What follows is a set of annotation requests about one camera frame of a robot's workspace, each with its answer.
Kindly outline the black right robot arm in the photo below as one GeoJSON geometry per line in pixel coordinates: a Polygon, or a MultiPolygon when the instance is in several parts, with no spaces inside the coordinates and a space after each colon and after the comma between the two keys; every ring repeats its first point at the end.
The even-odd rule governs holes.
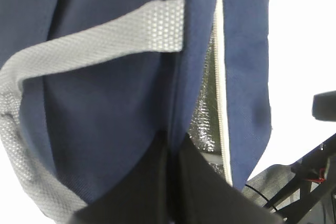
{"type": "Polygon", "coordinates": [[[335,91],[314,95],[307,116],[275,131],[243,195],[283,223],[335,223],[335,91]]]}

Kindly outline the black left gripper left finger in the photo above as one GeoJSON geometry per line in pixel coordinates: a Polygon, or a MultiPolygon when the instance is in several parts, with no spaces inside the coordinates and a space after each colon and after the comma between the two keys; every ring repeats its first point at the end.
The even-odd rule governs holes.
{"type": "Polygon", "coordinates": [[[135,167],[69,223],[169,223],[167,152],[166,132],[158,131],[135,167]]]}

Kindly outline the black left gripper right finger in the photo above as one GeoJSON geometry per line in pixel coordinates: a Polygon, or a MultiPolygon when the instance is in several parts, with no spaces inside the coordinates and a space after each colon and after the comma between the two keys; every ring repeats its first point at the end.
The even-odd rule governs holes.
{"type": "Polygon", "coordinates": [[[270,224],[283,219],[251,202],[217,174],[189,135],[178,151],[178,222],[270,224]]]}

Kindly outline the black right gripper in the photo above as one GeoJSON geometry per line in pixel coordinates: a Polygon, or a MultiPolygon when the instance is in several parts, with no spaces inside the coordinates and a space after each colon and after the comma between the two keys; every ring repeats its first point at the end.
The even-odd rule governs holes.
{"type": "Polygon", "coordinates": [[[335,122],[336,119],[335,91],[314,95],[312,116],[320,121],[335,122]]]}

